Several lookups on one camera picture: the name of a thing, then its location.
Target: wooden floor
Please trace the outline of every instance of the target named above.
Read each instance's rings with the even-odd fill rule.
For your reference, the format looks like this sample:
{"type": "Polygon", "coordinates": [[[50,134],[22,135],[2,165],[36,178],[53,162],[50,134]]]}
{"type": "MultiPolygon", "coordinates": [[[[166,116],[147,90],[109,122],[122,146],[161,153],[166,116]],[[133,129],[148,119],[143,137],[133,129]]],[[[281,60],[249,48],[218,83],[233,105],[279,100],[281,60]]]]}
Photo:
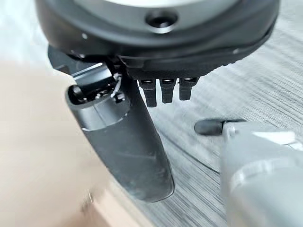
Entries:
{"type": "MultiPolygon", "coordinates": [[[[4,9],[13,7],[10,1],[4,2],[4,9]]],[[[27,9],[33,12],[32,6],[27,9]]],[[[283,0],[273,36],[257,52],[201,78],[193,88],[191,101],[178,101],[176,91],[172,104],[159,103],[157,108],[150,109],[176,181],[176,192],[171,198],[155,204],[136,202],[155,226],[226,226],[219,175],[205,167],[219,171],[223,141],[197,136],[193,130],[197,120],[237,117],[268,122],[294,129],[299,140],[303,140],[302,9],[303,0],[283,0]]],[[[10,26],[21,28],[21,20],[10,26]]],[[[33,35],[21,39],[20,34],[16,37],[8,31],[10,38],[0,37],[0,47],[8,53],[6,58],[28,61],[30,56],[32,64],[45,64],[46,41],[37,29],[36,19],[32,17],[24,23],[30,30],[20,29],[24,37],[33,35]]]]}

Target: black plastic casing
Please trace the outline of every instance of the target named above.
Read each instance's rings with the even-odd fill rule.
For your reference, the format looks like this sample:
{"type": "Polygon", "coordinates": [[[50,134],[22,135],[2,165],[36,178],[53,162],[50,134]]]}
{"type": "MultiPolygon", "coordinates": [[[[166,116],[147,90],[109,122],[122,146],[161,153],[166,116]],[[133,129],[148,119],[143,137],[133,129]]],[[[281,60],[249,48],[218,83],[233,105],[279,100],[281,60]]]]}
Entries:
{"type": "Polygon", "coordinates": [[[270,37],[279,4],[239,0],[206,23],[153,34],[109,24],[71,0],[36,0],[50,45],[74,56],[118,57],[134,79],[199,77],[246,57],[270,37]]]}
{"type": "Polygon", "coordinates": [[[66,93],[70,110],[83,133],[115,179],[135,198],[163,200],[174,192],[174,181],[162,141],[140,96],[136,81],[122,78],[116,103],[110,95],[85,104],[66,93]]]}

